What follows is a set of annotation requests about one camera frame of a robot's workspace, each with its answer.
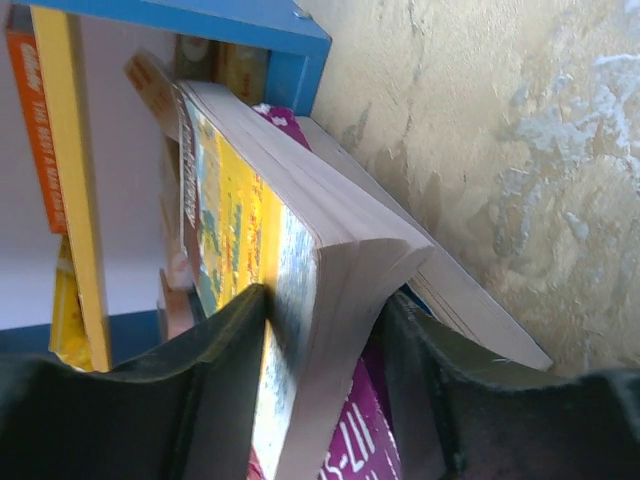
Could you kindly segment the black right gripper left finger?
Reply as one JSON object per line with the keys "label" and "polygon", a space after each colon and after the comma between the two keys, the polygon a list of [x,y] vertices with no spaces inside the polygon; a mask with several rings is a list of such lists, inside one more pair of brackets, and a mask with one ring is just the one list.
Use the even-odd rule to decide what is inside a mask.
{"label": "black right gripper left finger", "polygon": [[254,284],[107,373],[1,359],[5,479],[243,479],[266,320]]}

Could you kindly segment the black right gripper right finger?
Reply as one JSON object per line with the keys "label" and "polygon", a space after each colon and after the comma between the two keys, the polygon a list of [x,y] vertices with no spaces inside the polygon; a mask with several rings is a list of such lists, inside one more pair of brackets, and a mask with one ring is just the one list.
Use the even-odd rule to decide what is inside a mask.
{"label": "black right gripper right finger", "polygon": [[635,479],[639,373],[572,379],[503,358],[403,293],[382,312],[384,367],[406,479]]}

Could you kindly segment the purple book underneath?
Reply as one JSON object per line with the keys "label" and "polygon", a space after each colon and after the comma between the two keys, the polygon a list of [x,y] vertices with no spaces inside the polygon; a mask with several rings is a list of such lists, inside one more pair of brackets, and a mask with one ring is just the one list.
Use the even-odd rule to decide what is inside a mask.
{"label": "purple book underneath", "polygon": [[[308,142],[303,127],[294,113],[285,108],[261,103],[253,107],[270,124],[307,149],[323,145],[324,160],[351,181],[374,196],[388,209],[396,212],[425,233],[424,228],[403,208],[362,166],[311,119],[313,141]],[[462,314],[443,296],[444,290],[454,295],[454,304],[464,313],[477,313],[486,326],[504,327],[509,335],[509,349],[502,353],[529,367],[545,371],[552,360],[526,330],[506,313],[442,248],[435,251],[427,264],[410,281],[410,291],[423,301],[435,318],[454,331],[483,345],[484,341],[465,324]],[[328,452],[319,472],[321,479],[399,479],[400,459],[394,436],[387,421],[383,402],[376,392],[364,359],[360,359],[353,374],[352,386],[345,400]]]}

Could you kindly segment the yellow illustrated book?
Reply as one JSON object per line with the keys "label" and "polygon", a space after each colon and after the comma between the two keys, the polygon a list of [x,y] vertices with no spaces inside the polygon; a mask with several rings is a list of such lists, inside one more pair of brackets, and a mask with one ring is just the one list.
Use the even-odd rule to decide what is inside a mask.
{"label": "yellow illustrated book", "polygon": [[270,479],[314,479],[387,298],[426,236],[244,104],[179,81],[182,246],[206,313],[253,283],[268,321],[253,447]]}

